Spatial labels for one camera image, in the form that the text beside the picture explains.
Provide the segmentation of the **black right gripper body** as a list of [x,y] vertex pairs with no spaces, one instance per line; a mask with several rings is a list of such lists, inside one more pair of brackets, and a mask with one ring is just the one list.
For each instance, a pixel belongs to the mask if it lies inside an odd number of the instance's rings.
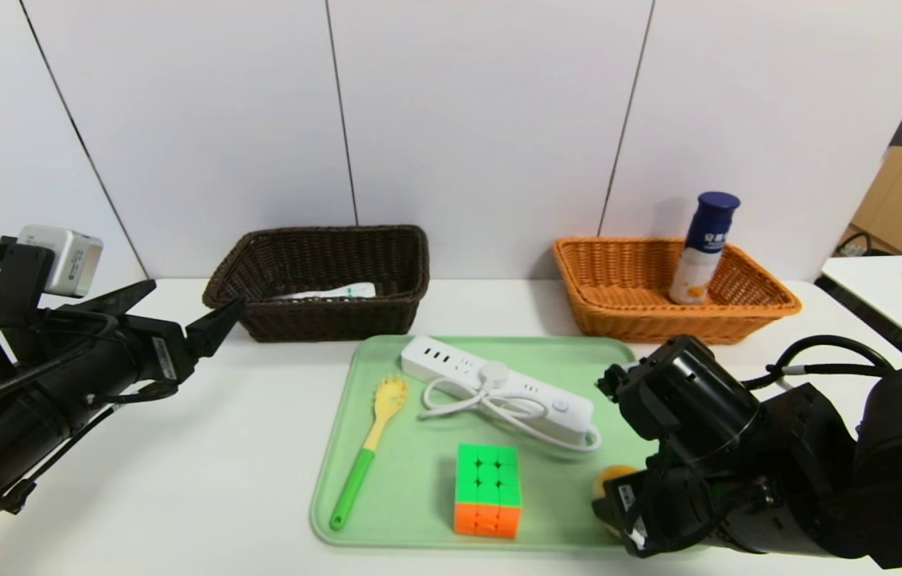
[[608,466],[602,470],[602,496],[615,503],[623,517],[622,539],[635,558],[678,553],[699,546],[716,531],[716,510],[710,502],[697,510],[695,490],[681,487],[679,468]]

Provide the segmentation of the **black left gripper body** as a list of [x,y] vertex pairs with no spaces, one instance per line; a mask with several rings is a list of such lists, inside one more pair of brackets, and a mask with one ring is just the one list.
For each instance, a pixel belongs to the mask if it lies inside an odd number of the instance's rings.
[[73,437],[111,405],[176,394],[196,349],[177,323],[111,313],[52,313],[42,343],[63,362],[31,383],[31,434]]

